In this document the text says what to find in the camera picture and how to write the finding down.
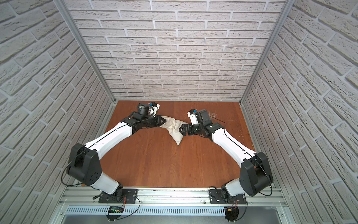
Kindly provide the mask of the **beige cloth soil bag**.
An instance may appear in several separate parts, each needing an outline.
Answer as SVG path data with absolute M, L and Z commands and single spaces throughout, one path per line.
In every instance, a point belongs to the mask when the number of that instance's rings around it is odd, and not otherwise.
M 174 139 L 176 144 L 179 145 L 183 139 L 183 135 L 179 131 L 179 128 L 186 123 L 181 120 L 176 120 L 174 118 L 167 117 L 167 116 L 162 116 L 162 118 L 164 118 L 166 122 L 160 127 L 165 128 L 169 132 L 171 137 Z

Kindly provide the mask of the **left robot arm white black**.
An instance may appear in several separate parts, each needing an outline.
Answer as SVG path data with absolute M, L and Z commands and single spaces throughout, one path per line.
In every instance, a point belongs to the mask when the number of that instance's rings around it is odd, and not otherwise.
M 138 130 L 160 127 L 165 123 L 166 119 L 160 115 L 145 117 L 134 113 L 124 118 L 114 128 L 98 138 L 86 144 L 75 144 L 70 152 L 66 174 L 108 195 L 116 194 L 120 183 L 103 172 L 100 160 L 118 143 L 132 136 Z

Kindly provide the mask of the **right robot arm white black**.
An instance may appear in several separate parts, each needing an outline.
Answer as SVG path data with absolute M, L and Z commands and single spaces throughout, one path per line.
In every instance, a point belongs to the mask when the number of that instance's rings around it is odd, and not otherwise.
M 246 193 L 253 197 L 273 183 L 268 157 L 263 152 L 255 152 L 233 136 L 219 123 L 203 126 L 183 124 L 179 128 L 183 136 L 201 135 L 223 148 L 239 165 L 240 176 L 223 187 L 229 197 Z

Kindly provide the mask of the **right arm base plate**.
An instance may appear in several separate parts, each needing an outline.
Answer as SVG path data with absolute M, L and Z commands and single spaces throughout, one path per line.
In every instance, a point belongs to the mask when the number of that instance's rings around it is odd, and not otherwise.
M 209 188 L 208 193 L 210 204 L 244 205 L 247 203 L 245 194 L 230 196 L 225 190 L 214 188 Z

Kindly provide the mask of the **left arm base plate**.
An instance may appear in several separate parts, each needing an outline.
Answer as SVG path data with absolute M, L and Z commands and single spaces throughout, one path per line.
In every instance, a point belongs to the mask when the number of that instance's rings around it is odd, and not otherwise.
M 136 202 L 136 196 L 138 189 L 120 188 L 110 195 L 105 192 L 101 192 L 99 195 L 99 203 L 128 203 L 134 204 Z

